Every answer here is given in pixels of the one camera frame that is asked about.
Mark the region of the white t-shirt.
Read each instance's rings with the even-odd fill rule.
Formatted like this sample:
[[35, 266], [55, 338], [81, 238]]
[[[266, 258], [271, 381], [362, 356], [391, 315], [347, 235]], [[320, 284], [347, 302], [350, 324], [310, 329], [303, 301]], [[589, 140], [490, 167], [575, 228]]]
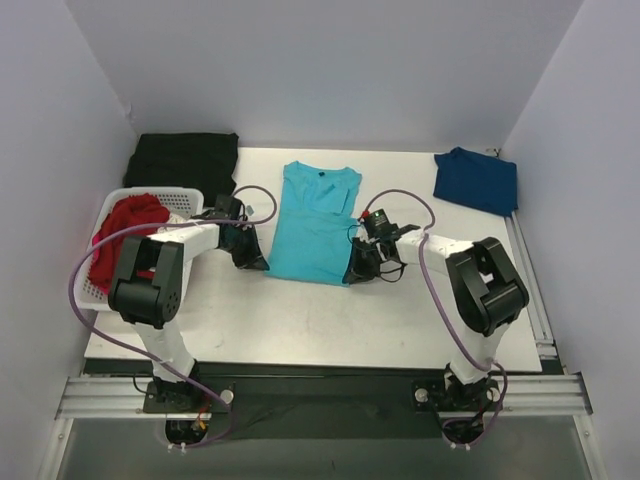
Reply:
[[169, 215], [169, 218], [167, 220], [167, 223], [168, 224], [182, 224], [182, 223], [186, 223], [187, 221], [188, 221], [187, 218], [185, 218], [185, 217], [183, 217], [183, 216], [181, 216], [181, 215], [179, 215], [177, 213], [171, 212], [170, 215]]

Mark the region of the pink garment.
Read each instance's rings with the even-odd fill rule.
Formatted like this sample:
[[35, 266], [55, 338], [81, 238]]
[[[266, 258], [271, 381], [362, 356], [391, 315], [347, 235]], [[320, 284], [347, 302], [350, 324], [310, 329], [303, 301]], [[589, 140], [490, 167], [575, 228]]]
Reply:
[[91, 240], [91, 245], [93, 247], [93, 258], [94, 260], [97, 260], [100, 256], [100, 247], [98, 247], [98, 244], [100, 243], [100, 241], [102, 240], [102, 235], [101, 232], [98, 231]]

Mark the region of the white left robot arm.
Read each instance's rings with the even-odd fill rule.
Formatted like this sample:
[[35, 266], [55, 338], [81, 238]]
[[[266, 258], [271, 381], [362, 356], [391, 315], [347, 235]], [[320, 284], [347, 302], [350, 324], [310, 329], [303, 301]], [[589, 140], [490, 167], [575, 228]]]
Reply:
[[209, 250], [228, 253], [238, 269], [267, 271], [249, 208], [223, 196], [195, 217], [203, 226], [170, 228], [150, 236], [124, 238], [114, 270], [108, 304], [133, 326], [153, 357], [157, 396], [182, 412], [202, 399], [198, 365], [187, 350], [175, 319], [183, 297], [184, 269]]

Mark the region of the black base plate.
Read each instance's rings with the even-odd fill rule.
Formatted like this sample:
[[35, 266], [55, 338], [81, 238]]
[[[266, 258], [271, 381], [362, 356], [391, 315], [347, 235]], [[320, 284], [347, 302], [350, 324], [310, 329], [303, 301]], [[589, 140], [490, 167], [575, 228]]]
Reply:
[[414, 440], [473, 444], [501, 411], [506, 389], [489, 375], [464, 385], [450, 370], [267, 375], [212, 368], [209, 392], [179, 382], [133, 381], [146, 414], [165, 414], [172, 444], [224, 440]]

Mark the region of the white plastic laundry basket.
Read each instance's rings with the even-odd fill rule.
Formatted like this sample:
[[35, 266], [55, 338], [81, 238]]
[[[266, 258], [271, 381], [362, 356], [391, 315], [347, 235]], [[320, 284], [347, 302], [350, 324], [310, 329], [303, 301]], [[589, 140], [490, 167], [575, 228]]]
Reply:
[[[111, 213], [114, 205], [130, 196], [150, 194], [166, 207], [171, 214], [184, 219], [203, 212], [204, 195], [197, 189], [176, 186], [143, 186], [121, 188], [112, 191], [104, 200], [94, 225], [92, 236], [95, 236]], [[74, 281], [74, 294], [79, 308], [93, 311], [108, 311], [107, 295], [89, 280], [90, 261], [87, 260], [79, 269]]]

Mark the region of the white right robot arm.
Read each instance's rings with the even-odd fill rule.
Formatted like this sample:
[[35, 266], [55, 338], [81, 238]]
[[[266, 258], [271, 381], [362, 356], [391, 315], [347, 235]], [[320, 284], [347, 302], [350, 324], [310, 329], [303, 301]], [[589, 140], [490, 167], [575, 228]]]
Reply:
[[[443, 383], [448, 404], [465, 408], [479, 395], [478, 382], [495, 365], [498, 346], [509, 326], [529, 303], [529, 293], [502, 243], [487, 237], [480, 241], [455, 240], [431, 234], [414, 224], [398, 226], [382, 209], [365, 211], [359, 218], [365, 235], [350, 239], [351, 253], [343, 282], [347, 285], [383, 278], [385, 263], [395, 264], [391, 274], [420, 267], [431, 298], [458, 348], [448, 364]], [[445, 275], [464, 324], [457, 333], [446, 314], [431, 278]]]

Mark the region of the aluminium frame rail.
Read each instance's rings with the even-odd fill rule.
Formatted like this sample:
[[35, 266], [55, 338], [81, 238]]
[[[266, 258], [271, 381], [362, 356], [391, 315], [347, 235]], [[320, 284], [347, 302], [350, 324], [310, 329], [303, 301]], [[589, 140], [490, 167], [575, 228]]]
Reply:
[[[159, 402], [154, 393], [141, 392], [126, 377], [78, 377], [67, 381], [57, 417], [59, 419], [194, 419], [200, 406], [186, 409]], [[507, 382], [490, 380], [490, 392], [480, 400], [499, 399], [506, 387], [502, 413], [516, 416], [590, 415], [593, 408], [579, 375], [511, 375]], [[222, 403], [212, 401], [209, 410], [223, 414], [226, 407], [239, 414], [245, 408], [291, 408], [297, 406], [407, 407], [427, 412], [429, 405], [445, 415], [460, 416], [475, 410], [469, 400], [455, 404], [445, 396], [441, 379], [392, 375], [340, 376], [236, 376], [213, 380]]]

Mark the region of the turquoise t-shirt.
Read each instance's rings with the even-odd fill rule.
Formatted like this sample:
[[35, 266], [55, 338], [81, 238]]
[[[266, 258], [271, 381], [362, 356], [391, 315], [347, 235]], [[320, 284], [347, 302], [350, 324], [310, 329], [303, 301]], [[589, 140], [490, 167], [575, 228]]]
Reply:
[[355, 228], [352, 217], [362, 175], [345, 167], [298, 161], [283, 169], [280, 212], [268, 258], [270, 277], [341, 286]]

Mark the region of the folded navy blue t-shirt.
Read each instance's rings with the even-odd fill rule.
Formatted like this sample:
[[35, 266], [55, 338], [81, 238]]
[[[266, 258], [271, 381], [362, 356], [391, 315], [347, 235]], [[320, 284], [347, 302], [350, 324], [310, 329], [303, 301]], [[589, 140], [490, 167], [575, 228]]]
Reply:
[[461, 147], [435, 154], [434, 161], [435, 198], [501, 217], [518, 209], [515, 163]]

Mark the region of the black folded t-shirt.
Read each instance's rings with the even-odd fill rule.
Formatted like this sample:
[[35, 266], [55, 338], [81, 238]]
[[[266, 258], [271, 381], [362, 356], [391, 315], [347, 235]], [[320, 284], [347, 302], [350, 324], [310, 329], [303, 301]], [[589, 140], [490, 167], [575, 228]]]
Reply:
[[131, 187], [183, 187], [200, 191], [211, 206], [236, 188], [239, 136], [235, 133], [143, 134], [122, 183]]

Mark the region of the red t-shirt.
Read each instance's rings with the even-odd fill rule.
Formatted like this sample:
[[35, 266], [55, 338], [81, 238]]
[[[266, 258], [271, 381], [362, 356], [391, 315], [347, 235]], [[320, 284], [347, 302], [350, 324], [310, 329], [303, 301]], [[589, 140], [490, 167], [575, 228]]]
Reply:
[[[120, 230], [148, 223], [166, 223], [170, 212], [150, 194], [130, 196], [118, 201], [103, 221], [102, 240]], [[89, 280], [103, 293], [108, 294], [123, 238], [119, 237], [100, 247], [100, 256], [92, 258]]]

